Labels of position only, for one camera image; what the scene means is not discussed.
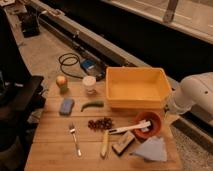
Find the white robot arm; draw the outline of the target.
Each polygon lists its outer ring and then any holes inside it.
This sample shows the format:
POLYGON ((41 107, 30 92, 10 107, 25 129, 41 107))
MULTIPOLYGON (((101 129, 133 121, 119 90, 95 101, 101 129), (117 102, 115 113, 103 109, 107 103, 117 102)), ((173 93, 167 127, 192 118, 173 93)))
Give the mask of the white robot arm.
POLYGON ((166 110, 178 115, 193 111, 199 119, 213 126, 213 72, 183 78, 168 96, 166 110))

